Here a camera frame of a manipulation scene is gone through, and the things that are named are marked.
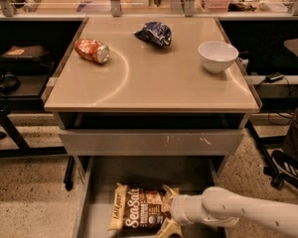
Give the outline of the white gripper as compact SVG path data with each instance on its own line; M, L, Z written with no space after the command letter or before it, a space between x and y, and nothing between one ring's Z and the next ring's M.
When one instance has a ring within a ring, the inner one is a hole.
M157 238L170 238L172 235L183 236L180 225L202 223L207 217L203 208L203 198L200 195L180 194L178 187L163 184L166 200L171 202L170 213L173 219L166 218L156 233Z

